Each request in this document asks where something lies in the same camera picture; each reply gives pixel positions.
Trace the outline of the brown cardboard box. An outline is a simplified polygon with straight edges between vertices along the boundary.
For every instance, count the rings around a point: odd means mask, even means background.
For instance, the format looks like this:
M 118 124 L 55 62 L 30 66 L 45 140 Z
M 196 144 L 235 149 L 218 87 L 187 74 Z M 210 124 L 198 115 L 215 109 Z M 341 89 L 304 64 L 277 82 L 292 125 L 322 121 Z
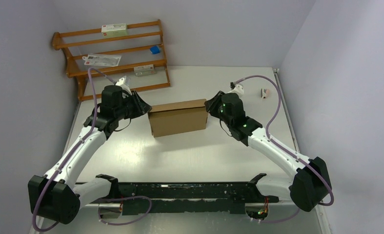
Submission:
M 204 130 L 208 113 L 206 99 L 174 102 L 152 106 L 148 112 L 154 138 Z

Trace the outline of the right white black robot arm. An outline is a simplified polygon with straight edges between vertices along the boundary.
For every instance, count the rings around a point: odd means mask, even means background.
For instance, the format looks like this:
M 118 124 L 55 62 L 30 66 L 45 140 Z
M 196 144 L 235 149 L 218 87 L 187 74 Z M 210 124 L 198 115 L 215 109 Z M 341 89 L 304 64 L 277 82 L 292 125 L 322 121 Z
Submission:
M 204 103 L 206 111 L 224 122 L 231 136 L 274 162 L 287 175 L 287 179 L 263 178 L 248 189 L 252 201 L 259 202 L 266 196 L 291 199 L 301 210 L 309 212 L 322 200 L 333 196 L 325 161 L 311 159 L 295 152 L 267 132 L 255 119 L 248 117 L 243 102 L 235 93 L 219 91 Z

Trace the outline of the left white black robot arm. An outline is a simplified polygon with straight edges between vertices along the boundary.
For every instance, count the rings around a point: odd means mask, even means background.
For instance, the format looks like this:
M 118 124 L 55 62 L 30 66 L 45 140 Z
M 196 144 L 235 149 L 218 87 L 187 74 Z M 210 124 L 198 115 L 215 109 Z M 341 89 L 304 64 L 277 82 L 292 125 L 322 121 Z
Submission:
M 34 229 L 38 216 L 55 224 L 69 224 L 85 205 L 98 199 L 112 203 L 121 198 L 118 179 L 100 174 L 84 184 L 77 179 L 94 153 L 110 138 L 122 119 L 135 119 L 151 111 L 152 107 L 136 91 L 108 85 L 101 94 L 101 102 L 94 102 L 92 114 L 71 148 L 43 176 L 35 175 L 28 182 L 30 209 Z

